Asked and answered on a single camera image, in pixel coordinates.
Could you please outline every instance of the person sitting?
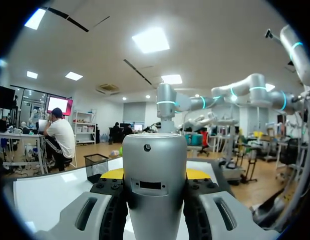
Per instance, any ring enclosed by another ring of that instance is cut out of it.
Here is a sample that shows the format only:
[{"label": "person sitting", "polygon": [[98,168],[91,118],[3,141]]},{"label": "person sitting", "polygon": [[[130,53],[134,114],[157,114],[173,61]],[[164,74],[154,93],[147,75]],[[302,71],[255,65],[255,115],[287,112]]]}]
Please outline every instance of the person sitting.
[{"label": "person sitting", "polygon": [[123,134],[124,136],[127,136],[129,134],[133,134],[133,130],[131,129],[131,124],[127,124],[125,127],[124,127],[124,131],[123,131]]},{"label": "person sitting", "polygon": [[113,126],[113,130],[114,130],[114,133],[118,133],[119,132],[119,130],[120,130],[119,122],[115,123],[115,125]]},{"label": "person sitting", "polygon": [[75,156],[75,137],[70,123],[62,119],[63,112],[55,108],[49,115],[48,123],[44,130],[46,137],[47,159],[54,157],[55,168],[65,170],[65,163],[70,163]]}]

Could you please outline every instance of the red screen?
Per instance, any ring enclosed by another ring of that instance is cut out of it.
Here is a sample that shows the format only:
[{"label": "red screen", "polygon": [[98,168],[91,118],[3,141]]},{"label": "red screen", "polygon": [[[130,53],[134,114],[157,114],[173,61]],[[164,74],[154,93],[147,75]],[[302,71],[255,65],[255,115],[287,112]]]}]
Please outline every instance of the red screen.
[{"label": "red screen", "polygon": [[66,108],[66,111],[63,111],[63,115],[65,116],[70,116],[71,114],[71,107],[73,105],[73,101],[71,99],[64,99],[64,98],[61,98],[61,97],[54,97],[54,96],[51,96],[49,98],[49,102],[48,102],[48,108],[47,108],[47,113],[51,113],[51,111],[53,110],[50,106],[50,99],[53,99],[53,100],[58,100],[58,99],[61,99],[61,100],[67,100],[67,108]]}]

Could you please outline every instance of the black cap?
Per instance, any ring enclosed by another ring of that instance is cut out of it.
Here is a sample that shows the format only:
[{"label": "black cap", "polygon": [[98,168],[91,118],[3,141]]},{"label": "black cap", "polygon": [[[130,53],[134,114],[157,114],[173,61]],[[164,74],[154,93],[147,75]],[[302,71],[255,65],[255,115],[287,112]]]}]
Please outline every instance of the black cap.
[{"label": "black cap", "polygon": [[51,111],[51,114],[55,116],[56,118],[60,119],[63,116],[63,111],[59,107],[55,108],[54,110]]}]

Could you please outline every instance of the mesh trash can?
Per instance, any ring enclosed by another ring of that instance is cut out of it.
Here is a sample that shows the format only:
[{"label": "mesh trash can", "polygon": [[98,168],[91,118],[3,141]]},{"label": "mesh trash can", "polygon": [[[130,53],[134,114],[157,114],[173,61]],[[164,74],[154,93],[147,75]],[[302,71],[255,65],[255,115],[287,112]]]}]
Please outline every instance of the mesh trash can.
[{"label": "mesh trash can", "polygon": [[109,158],[98,153],[84,156],[84,158],[87,179],[94,184],[98,182],[102,174],[108,172]]}]

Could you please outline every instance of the shelf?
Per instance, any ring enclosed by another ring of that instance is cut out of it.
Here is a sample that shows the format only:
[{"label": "shelf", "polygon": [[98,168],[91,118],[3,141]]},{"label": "shelf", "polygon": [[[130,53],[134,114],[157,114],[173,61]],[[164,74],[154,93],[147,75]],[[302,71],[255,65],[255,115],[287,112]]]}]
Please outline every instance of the shelf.
[{"label": "shelf", "polygon": [[89,140],[89,141],[78,141],[76,144],[89,144],[89,143],[94,143],[94,140]]},{"label": "shelf", "polygon": [[77,111],[76,113],[78,113],[78,114],[86,114],[86,115],[95,115],[94,113],[83,112],[83,111]]},{"label": "shelf", "polygon": [[76,134],[95,134],[95,132],[76,132]]},{"label": "shelf", "polygon": [[89,123],[89,122],[73,122],[73,124],[81,124],[81,125],[96,125],[95,123]]}]

